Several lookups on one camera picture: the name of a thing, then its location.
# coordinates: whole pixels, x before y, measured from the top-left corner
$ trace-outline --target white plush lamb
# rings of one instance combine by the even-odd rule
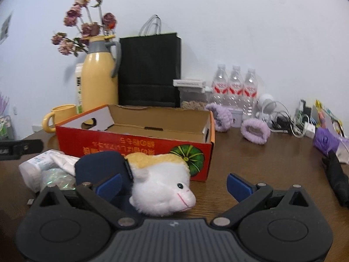
[[[139,212],[165,216],[195,206],[186,162],[174,154],[126,156],[134,177],[130,203]]]

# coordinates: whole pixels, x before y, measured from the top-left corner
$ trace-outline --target yellow thermos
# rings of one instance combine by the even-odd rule
[[[119,42],[106,40],[115,36],[94,36],[89,40],[88,54],[81,71],[83,111],[104,104],[118,104],[118,70],[121,62]],[[110,47],[116,46],[114,61]]]

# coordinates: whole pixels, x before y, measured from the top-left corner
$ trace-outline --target gray thermos handle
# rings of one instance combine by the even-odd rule
[[[115,78],[118,75],[118,71],[121,64],[121,44],[119,41],[109,41],[105,43],[105,46],[110,50],[110,47],[115,45],[116,48],[116,61],[114,68],[111,71],[111,77]]]

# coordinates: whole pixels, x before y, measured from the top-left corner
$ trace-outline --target purple hair tie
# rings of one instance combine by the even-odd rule
[[[264,145],[270,136],[270,129],[264,121],[250,118],[242,123],[241,133],[250,142]]]
[[[216,103],[209,103],[208,105],[206,105],[205,109],[213,112],[216,131],[226,132],[229,130],[233,121],[233,115],[228,110],[228,108],[225,108]]]

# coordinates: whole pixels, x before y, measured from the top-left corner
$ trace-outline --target red cardboard box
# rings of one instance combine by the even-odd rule
[[[104,150],[123,156],[173,153],[188,164],[191,179],[206,181],[215,140],[210,111],[104,105],[56,125],[60,150],[81,157]]]

